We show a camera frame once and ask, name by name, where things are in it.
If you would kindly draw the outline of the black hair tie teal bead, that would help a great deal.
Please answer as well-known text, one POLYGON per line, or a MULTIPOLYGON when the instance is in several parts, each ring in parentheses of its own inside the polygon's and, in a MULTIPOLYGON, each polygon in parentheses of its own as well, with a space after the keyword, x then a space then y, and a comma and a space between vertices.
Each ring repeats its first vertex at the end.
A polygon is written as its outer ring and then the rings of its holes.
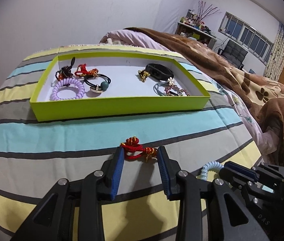
POLYGON ((108 90, 111 79, 104 74, 86 75, 84 83, 88 85, 90 93, 100 95, 108 90))

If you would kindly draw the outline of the black smart wristband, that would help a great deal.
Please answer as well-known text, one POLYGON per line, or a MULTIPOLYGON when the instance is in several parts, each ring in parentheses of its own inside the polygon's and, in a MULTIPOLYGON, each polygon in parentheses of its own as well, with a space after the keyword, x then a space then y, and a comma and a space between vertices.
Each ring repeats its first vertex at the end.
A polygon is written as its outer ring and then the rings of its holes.
POLYGON ((150 74, 150 76, 159 81, 167 81, 174 78, 173 72, 162 64, 147 64, 145 70, 150 74))

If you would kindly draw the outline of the brown paw print blanket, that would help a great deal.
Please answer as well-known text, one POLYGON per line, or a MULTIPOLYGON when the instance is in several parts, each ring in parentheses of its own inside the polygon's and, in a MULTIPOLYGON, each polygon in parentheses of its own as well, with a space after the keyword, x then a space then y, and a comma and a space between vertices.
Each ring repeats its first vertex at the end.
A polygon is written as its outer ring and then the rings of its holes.
POLYGON ((180 35, 162 33, 147 28, 132 27, 170 51, 180 53, 220 85, 235 92, 244 102, 262 131, 273 124, 279 126, 279 143, 269 155, 274 165, 284 166, 284 85, 269 78, 248 74, 198 41, 180 35))

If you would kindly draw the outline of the striped bed sheet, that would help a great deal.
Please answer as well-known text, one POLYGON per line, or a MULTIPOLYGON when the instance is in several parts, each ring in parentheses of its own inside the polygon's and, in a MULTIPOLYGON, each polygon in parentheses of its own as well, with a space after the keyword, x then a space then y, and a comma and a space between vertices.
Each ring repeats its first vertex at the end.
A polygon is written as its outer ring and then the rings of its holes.
MULTIPOLYGON (((71 69, 64 66, 57 71, 60 85, 69 87, 75 78, 99 74, 98 69, 87 69, 84 64, 75 72, 71 69)), ((142 82, 153 78, 145 68, 138 76, 142 82)), ((172 78, 157 80, 155 87, 163 87, 165 96, 183 93, 172 78)), ((193 175, 213 160, 246 167, 261 160, 253 137, 218 84, 181 54, 124 46, 62 47, 36 53, 24 59, 0 88, 0 240, 13 237, 57 181, 83 179, 132 136, 146 147, 164 146, 193 175), (203 109, 194 111, 38 121, 30 98, 53 58, 88 51, 167 55, 192 74, 210 98, 203 109)))

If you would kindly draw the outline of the lime green box tray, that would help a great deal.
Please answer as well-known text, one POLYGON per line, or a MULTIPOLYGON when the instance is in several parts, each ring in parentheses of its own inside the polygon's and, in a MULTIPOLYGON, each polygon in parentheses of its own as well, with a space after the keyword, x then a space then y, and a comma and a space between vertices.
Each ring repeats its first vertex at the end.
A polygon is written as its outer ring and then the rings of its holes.
POLYGON ((200 82, 177 60, 167 55, 125 51, 88 51, 67 53, 53 58, 38 81, 30 98, 30 106, 38 121, 69 120, 86 117, 119 116, 142 113, 167 113, 203 109, 210 98, 200 82), (147 64, 162 64, 174 74, 175 85, 183 92, 165 96, 163 87, 155 87, 157 80, 142 82, 138 72, 147 64), (99 74, 111 79, 108 90, 100 95, 89 92, 81 78, 69 87, 60 85, 57 71, 78 65, 96 68, 99 74))

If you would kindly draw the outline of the black padded chair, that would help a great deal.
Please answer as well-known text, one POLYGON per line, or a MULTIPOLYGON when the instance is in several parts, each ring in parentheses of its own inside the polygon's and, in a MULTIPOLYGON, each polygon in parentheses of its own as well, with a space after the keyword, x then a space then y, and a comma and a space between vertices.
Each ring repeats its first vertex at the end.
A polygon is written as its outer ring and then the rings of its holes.
POLYGON ((228 40, 224 49, 218 49, 218 55, 222 56, 228 63, 232 64, 239 70, 243 69, 243 62, 247 54, 248 51, 245 48, 231 39, 228 40))

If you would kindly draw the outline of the floral curtain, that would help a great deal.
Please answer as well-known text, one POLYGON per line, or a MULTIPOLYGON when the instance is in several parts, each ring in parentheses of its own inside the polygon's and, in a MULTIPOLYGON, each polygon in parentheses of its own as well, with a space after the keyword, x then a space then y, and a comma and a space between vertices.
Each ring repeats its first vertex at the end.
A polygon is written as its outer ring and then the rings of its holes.
POLYGON ((284 68, 284 24, 279 23, 275 42, 264 71, 264 77, 278 81, 284 68))

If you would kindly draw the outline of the cluttered shelf unit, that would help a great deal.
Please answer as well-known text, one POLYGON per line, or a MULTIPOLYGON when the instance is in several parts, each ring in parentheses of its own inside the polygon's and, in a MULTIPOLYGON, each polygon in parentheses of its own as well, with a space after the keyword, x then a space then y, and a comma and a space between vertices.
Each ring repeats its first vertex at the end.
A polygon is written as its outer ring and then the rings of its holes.
POLYGON ((206 45, 211 50, 214 48, 216 38, 212 35, 201 31, 195 27, 179 22, 175 34, 184 36, 190 39, 195 39, 198 42, 206 45))

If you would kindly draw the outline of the dried branch bouquet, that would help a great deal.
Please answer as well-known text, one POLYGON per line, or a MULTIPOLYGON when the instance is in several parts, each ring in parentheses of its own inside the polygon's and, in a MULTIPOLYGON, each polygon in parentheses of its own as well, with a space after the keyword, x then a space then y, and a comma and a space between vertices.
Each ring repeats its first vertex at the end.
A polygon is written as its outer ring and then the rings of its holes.
POLYGON ((197 22, 201 23, 204 20, 212 15, 219 14, 220 9, 213 4, 207 5, 207 2, 204 0, 199 0, 198 2, 198 11, 197 11, 197 22))

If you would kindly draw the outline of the window with frame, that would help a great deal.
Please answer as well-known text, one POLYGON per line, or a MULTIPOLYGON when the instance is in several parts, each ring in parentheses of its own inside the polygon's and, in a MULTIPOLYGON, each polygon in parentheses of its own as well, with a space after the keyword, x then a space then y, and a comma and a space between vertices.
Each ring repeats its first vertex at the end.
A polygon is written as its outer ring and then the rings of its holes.
POLYGON ((244 46, 264 65, 269 61, 273 43, 238 17, 226 12, 218 31, 244 46))

